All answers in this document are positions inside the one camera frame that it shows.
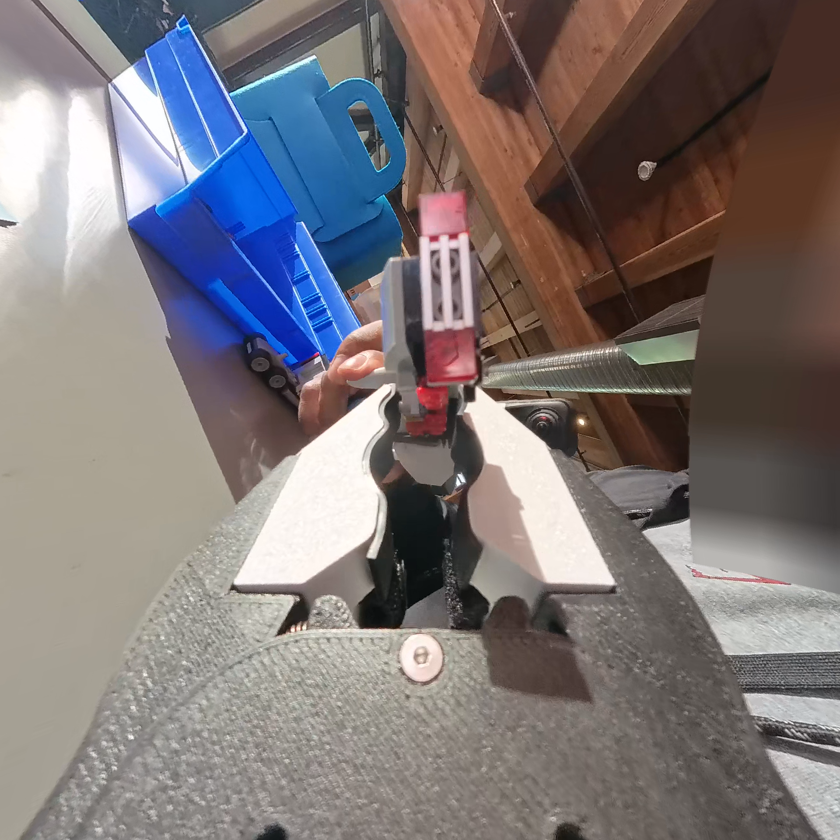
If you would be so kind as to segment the person's right hand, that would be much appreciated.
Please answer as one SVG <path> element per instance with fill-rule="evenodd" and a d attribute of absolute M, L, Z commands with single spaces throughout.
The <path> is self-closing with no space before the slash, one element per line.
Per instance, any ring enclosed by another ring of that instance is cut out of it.
<path fill-rule="evenodd" d="M 316 440 L 348 413 L 348 401 L 358 393 L 354 382 L 385 365 L 382 319 L 350 332 L 326 373 L 316 373 L 300 390 L 298 423 L 307 440 Z"/>

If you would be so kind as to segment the silver ventilation duct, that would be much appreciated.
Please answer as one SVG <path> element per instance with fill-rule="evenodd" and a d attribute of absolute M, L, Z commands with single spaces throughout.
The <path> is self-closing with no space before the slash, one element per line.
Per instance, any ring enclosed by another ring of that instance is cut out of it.
<path fill-rule="evenodd" d="M 638 365 L 616 342 L 551 352 L 483 369 L 486 390 L 689 397 L 693 359 Z"/>

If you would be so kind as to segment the person's torso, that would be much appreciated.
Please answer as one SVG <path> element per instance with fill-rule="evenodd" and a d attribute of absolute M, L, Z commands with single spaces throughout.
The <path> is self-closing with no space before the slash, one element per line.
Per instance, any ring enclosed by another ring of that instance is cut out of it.
<path fill-rule="evenodd" d="M 836 653 L 836 595 L 693 560 L 688 471 L 594 471 L 589 481 L 682 578 L 727 656 Z M 840 837 L 836 746 L 778 737 L 763 745 L 815 831 Z"/>

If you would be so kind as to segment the grey desk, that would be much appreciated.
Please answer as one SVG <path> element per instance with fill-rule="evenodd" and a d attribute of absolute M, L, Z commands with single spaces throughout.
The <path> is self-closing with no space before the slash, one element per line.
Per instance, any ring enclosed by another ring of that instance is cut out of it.
<path fill-rule="evenodd" d="M 19 837 L 174 565 L 303 447 L 241 335 L 125 222 L 71 4 L 2 4 L 2 837 Z"/>

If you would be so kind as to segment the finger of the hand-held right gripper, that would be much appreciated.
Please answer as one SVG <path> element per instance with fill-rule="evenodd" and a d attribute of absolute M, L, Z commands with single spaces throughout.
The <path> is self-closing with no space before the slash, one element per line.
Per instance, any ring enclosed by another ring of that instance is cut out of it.
<path fill-rule="evenodd" d="M 456 478 L 452 444 L 443 440 L 395 440 L 392 458 L 425 488 L 446 488 Z"/>

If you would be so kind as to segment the toy brick model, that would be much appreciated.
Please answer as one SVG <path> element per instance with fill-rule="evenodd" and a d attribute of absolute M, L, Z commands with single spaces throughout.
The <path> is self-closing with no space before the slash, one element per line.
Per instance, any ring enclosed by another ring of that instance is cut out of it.
<path fill-rule="evenodd" d="M 382 278 L 385 382 L 398 397 L 398 435 L 446 440 L 481 382 L 477 257 L 466 192 L 419 199 L 419 256 Z"/>

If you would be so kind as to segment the blue plastic bin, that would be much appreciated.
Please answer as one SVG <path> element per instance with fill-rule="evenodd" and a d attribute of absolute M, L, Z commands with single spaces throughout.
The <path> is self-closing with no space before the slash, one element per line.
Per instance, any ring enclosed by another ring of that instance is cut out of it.
<path fill-rule="evenodd" d="M 298 209 L 180 17 L 111 87 L 126 227 L 289 365 L 326 356 L 298 280 Z"/>
<path fill-rule="evenodd" d="M 289 308 L 293 319 L 305 336 L 313 339 L 326 363 L 330 363 L 341 339 L 358 329 L 358 318 L 326 267 L 305 223 L 293 223 L 292 242 L 281 253 L 281 264 L 289 274 Z"/>

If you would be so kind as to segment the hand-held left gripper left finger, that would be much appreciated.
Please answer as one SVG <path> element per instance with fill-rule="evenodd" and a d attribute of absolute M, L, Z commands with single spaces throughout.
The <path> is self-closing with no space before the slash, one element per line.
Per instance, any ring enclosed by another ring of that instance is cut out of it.
<path fill-rule="evenodd" d="M 235 574 L 235 591 L 298 595 L 307 605 L 333 595 L 354 615 L 371 591 L 382 599 L 389 595 L 392 546 L 382 481 L 392 471 L 392 397 L 395 389 L 382 384 L 300 449 Z"/>

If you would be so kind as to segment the small blue toy vehicle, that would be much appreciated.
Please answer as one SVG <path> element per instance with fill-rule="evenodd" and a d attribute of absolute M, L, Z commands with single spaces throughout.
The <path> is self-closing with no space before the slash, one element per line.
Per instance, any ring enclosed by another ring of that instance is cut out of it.
<path fill-rule="evenodd" d="M 305 363 L 289 365 L 289 353 L 276 353 L 264 335 L 248 335 L 244 339 L 245 365 L 257 373 L 272 393 L 286 399 L 293 411 L 300 408 L 303 384 L 307 384 L 316 373 L 326 373 L 327 359 L 313 353 Z"/>

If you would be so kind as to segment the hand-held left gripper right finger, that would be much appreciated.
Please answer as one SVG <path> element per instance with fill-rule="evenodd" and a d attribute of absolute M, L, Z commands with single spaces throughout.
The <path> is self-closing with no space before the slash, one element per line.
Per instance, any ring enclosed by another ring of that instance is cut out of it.
<path fill-rule="evenodd" d="M 613 574 L 546 447 L 483 390 L 464 411 L 477 476 L 456 520 L 456 580 L 490 605 L 548 595 L 611 595 Z"/>

